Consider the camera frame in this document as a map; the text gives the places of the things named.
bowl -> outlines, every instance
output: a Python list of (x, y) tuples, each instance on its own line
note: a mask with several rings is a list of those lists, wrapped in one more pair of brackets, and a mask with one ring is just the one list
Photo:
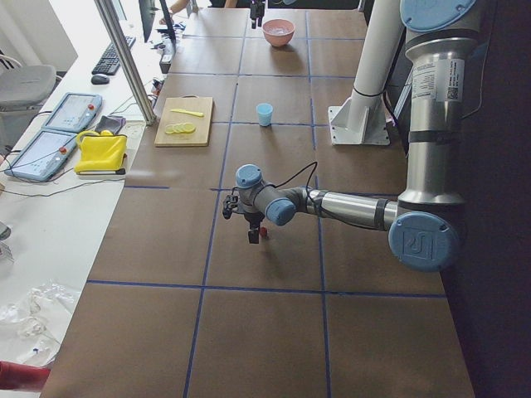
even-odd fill
[(264, 37), (273, 47), (288, 44), (295, 33), (295, 24), (285, 19), (271, 19), (262, 25)]

black keyboard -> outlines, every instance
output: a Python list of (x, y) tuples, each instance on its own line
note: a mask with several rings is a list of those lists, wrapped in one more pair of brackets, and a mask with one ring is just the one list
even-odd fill
[[(131, 48), (136, 38), (127, 36), (125, 40), (127, 41), (127, 45), (129, 46), (129, 48)], [(92, 75), (95, 75), (96, 73), (101, 73), (103, 75), (116, 75), (116, 71), (118, 70), (118, 68), (118, 54), (116, 54), (114, 44), (110, 43), (101, 55), (100, 60), (92, 70)]]

computer mouse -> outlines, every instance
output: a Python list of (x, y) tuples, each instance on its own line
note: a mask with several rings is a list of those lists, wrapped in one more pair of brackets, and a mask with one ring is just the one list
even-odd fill
[(93, 85), (106, 85), (107, 83), (109, 83), (109, 81), (109, 77), (101, 73), (92, 75), (92, 79), (90, 79), (90, 83), (92, 83)]

red cylinder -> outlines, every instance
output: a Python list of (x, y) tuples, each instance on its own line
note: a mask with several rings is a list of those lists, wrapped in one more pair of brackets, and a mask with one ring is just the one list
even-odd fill
[(0, 361), (0, 390), (40, 392), (50, 369)]

cutting board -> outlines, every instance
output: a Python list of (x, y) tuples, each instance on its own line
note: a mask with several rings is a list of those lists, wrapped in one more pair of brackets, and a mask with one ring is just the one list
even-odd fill
[[(212, 97), (167, 98), (155, 136), (155, 147), (206, 147), (210, 136), (213, 103)], [(203, 112), (204, 116), (200, 118), (190, 114), (181, 114), (172, 112), (171, 109)], [(196, 130), (193, 133), (167, 134), (166, 126), (176, 123), (193, 123)]]

